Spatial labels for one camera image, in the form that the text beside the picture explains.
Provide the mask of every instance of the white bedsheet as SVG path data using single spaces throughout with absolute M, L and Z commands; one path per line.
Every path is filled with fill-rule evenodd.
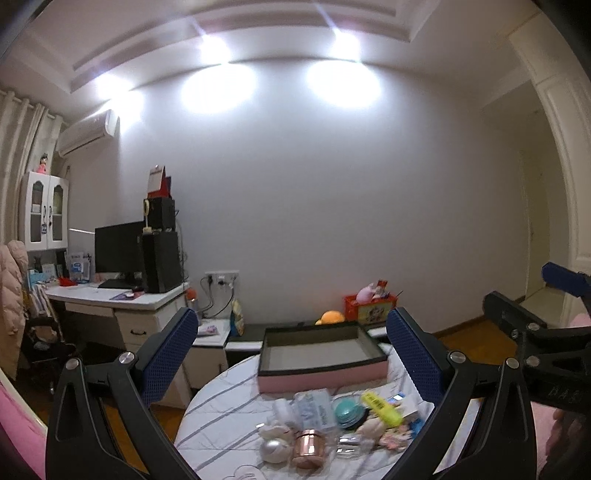
M 332 394 L 342 395 L 368 388 L 384 398 L 404 392 L 418 404 L 423 419 L 433 411 L 433 404 L 423 401 L 410 376 L 391 345 L 382 344 L 388 353 L 387 383 L 368 382 L 344 387 Z M 261 460 L 261 438 L 256 425 L 272 415 L 273 400 L 291 395 L 260 395 L 256 384 L 259 356 L 235 365 L 203 387 L 191 401 L 174 442 L 175 447 L 202 480 L 287 480 L 314 478 L 322 480 L 381 480 L 400 455 L 375 449 L 355 460 L 329 455 L 318 471 L 296 471 L 289 465 L 272 465 Z M 479 410 L 473 400 L 439 470 L 455 463 L 466 443 Z

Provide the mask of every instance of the red basket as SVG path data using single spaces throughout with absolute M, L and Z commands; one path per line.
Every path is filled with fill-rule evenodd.
M 376 299 L 368 303 L 359 303 L 357 295 L 345 297 L 345 319 L 357 320 L 362 325 L 384 323 L 390 310 L 396 308 L 398 297 L 390 294 L 385 299 Z

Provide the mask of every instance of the yellow highlighter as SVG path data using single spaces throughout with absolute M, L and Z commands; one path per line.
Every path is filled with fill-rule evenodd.
M 402 423 L 402 415 L 396 408 L 374 392 L 361 394 L 361 401 L 371 408 L 388 427 L 397 427 Z

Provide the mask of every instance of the black box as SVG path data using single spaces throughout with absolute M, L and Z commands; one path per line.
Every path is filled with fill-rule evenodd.
M 148 226 L 153 230 L 175 230 L 174 200 L 169 197 L 155 197 L 148 199 L 148 203 Z
M 177 232 L 143 234 L 141 252 L 142 278 L 147 293 L 166 293 L 183 282 Z

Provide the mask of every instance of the ceiling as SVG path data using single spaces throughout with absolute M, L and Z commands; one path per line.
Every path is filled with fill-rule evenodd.
M 531 0 L 53 0 L 13 44 L 0 85 L 72 121 L 108 100 L 105 72 L 138 87 L 207 66 L 202 33 L 231 61 L 320 59 L 332 26 L 358 37 L 365 63 L 485 98 L 520 67 L 506 37 L 535 12 Z

